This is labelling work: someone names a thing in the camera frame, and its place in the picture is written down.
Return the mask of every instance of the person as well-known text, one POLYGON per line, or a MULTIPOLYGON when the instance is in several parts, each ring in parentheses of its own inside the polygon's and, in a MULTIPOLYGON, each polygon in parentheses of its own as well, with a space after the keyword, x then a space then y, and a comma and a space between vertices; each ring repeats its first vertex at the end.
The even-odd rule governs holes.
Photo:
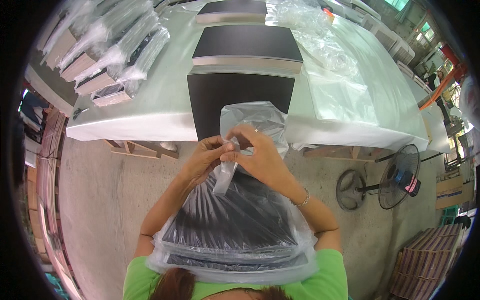
POLYGON ((137 249, 127 268, 124 300, 313 300, 347 299, 347 275, 343 264, 340 229, 330 211, 290 173, 273 140, 250 125, 232 128, 226 138, 237 137, 241 149, 253 147, 253 155, 234 152, 220 136, 201 140, 166 191, 147 213, 140 228, 137 249), (273 190, 289 198, 301 211, 318 238, 314 248, 319 271, 310 278, 276 287, 237 283, 195 282, 195 276, 181 268, 157 274, 145 266, 154 249, 153 235, 176 214, 187 195, 221 161, 235 161, 273 190))
POLYGON ((442 71, 437 71, 437 76, 433 81, 433 83, 435 84, 435 88, 437 88, 440 85, 443 79, 444 79, 444 73, 442 71))

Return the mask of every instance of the concrete floor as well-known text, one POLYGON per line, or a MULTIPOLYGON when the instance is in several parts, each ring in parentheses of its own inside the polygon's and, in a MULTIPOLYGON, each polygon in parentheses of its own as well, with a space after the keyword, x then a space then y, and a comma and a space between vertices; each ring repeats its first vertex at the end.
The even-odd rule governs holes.
MULTIPOLYGON (((88 300, 121 299, 126 268, 132 258, 140 224, 178 173, 196 145, 177 144, 178 161, 112 154, 103 141, 65 139, 60 172, 60 216, 67 252, 77 281, 88 300)), ((337 217, 342 230, 349 294, 370 300, 385 291, 396 253, 416 233, 438 224, 435 211, 439 156, 422 164, 417 197, 383 210, 376 195, 355 212, 340 209, 336 181, 349 168, 364 174, 364 163, 303 158, 290 150, 291 172, 337 217)), ((367 184, 376 184, 387 162, 366 165, 367 184)))

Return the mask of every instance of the black panel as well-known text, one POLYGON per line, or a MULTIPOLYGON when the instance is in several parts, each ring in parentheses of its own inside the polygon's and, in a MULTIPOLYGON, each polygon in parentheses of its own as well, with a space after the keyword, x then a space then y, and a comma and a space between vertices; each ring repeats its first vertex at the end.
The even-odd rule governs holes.
POLYGON ((290 29, 278 26, 206 27, 192 58, 220 55, 280 58, 303 62, 290 29))
POLYGON ((187 75, 198 140, 220 134, 220 111, 235 103, 270 101, 288 113, 294 78, 257 74, 187 75))
POLYGON ((265 2, 252 0, 227 0, 210 2, 198 12, 198 14, 213 12, 247 12, 267 14, 267 6, 265 2))

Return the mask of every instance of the cardboard box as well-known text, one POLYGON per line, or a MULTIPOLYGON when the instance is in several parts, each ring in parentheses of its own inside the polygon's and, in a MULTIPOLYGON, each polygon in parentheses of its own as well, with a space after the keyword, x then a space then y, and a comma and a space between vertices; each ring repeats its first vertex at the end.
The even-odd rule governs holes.
POLYGON ((28 167, 27 180, 36 183, 36 168, 28 167))
POLYGON ((463 176, 453 177, 437 183, 436 209, 461 204, 465 201, 463 193, 463 176))
POLYGON ((41 239, 42 238, 42 228, 40 227, 40 220, 38 218, 38 211, 30 209, 29 210, 29 215, 30 215, 30 225, 32 226, 33 235, 37 239, 41 239))
POLYGON ((36 183, 27 181, 28 208, 37 210, 36 183))
POLYGON ((46 253, 40 253, 39 256, 40 256, 40 260, 41 260, 44 264, 49 264, 49 263, 50 263, 50 259, 48 258, 48 254, 46 254, 46 253))
POLYGON ((45 244, 43 243, 43 239, 35 238, 36 248, 38 249, 38 253, 46 253, 47 250, 45 249, 45 244))

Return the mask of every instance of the stacked boxes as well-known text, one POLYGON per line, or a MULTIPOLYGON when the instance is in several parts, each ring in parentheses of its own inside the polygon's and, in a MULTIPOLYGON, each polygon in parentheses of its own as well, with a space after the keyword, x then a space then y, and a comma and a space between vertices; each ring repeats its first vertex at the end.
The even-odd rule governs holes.
POLYGON ((429 228, 399 253, 390 292, 409 300, 427 300, 448 270, 461 224, 429 228))

